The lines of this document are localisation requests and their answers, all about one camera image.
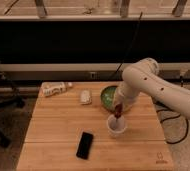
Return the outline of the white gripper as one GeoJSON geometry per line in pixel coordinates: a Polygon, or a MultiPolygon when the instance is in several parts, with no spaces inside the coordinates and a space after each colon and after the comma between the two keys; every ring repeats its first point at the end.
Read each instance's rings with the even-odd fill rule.
{"type": "Polygon", "coordinates": [[[125,82],[121,82],[114,94],[113,107],[115,108],[117,104],[122,104],[122,112],[126,112],[136,102],[138,95],[138,90],[130,87],[125,82]]]}

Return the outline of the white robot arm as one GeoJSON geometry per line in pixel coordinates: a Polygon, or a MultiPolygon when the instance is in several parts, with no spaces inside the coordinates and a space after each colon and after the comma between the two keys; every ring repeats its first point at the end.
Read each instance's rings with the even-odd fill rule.
{"type": "Polygon", "coordinates": [[[113,107],[132,106],[143,92],[190,120],[190,90],[161,79],[158,73],[159,64],[153,58],[127,66],[122,72],[122,82],[116,88],[113,107]]]}

